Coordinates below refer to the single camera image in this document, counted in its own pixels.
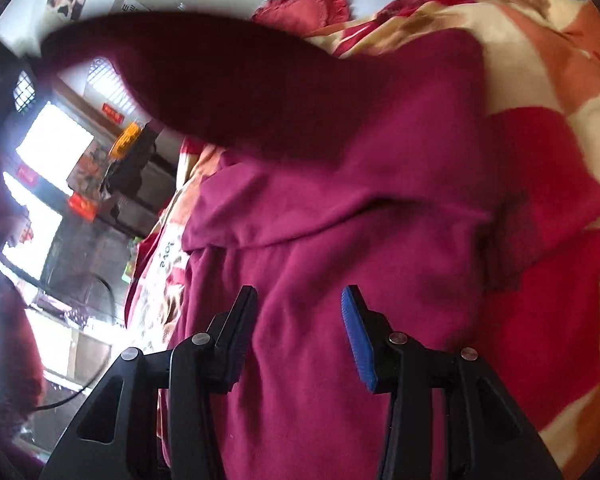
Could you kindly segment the maroon fleece garment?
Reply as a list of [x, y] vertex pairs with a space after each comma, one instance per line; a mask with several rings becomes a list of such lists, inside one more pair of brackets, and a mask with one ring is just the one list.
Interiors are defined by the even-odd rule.
[[174, 339], [257, 289], [242, 377], [212, 402], [230, 478], [376, 474], [388, 400], [358, 378], [349, 285], [424, 346], [481, 352], [536, 429], [600, 385], [600, 183], [556, 110], [488, 111], [470, 32], [341, 59], [236, 18], [137, 13], [41, 50], [51, 73], [109, 58], [152, 116], [222, 148]]

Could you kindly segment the orange red cream blanket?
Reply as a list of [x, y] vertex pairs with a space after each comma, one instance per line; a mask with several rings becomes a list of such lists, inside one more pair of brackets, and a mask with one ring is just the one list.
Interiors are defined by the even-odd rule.
[[[591, 3], [402, 0], [374, 18], [337, 25], [304, 41], [343, 59], [386, 53], [450, 28], [470, 32], [482, 44], [488, 111], [531, 105], [556, 110], [600, 183], [600, 14]], [[600, 228], [600, 218], [595, 226]], [[562, 473], [580, 477], [600, 452], [600, 385], [536, 430]]]

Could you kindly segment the dark wooden cabinet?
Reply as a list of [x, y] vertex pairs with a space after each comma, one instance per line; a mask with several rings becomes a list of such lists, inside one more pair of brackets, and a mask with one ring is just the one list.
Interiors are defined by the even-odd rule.
[[41, 282], [62, 301], [107, 310], [110, 287], [122, 307], [136, 246], [175, 191], [175, 170], [157, 153], [160, 136], [145, 126], [124, 157], [78, 127], [69, 145], [38, 170], [35, 193], [61, 216]]

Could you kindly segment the orange yellow box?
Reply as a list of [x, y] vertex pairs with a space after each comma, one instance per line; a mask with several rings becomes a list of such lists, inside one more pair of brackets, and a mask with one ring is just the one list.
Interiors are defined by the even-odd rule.
[[132, 148], [133, 144], [140, 137], [142, 133], [142, 127], [136, 122], [132, 122], [129, 124], [118, 136], [116, 142], [112, 144], [112, 147], [109, 151], [109, 158], [111, 160], [120, 160], [125, 158], [126, 154], [129, 153], [129, 150]]

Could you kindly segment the red heart pillow left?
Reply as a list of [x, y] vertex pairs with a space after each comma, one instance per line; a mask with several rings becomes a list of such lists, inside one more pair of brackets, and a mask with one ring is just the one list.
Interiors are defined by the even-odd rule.
[[268, 0], [254, 11], [251, 21], [304, 37], [350, 18], [348, 0]]

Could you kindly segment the wall calendar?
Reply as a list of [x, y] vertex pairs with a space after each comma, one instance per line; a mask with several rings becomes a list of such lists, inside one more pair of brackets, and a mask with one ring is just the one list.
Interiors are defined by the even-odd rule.
[[122, 0], [120, 11], [123, 13], [134, 13], [148, 12], [149, 9], [137, 0]]

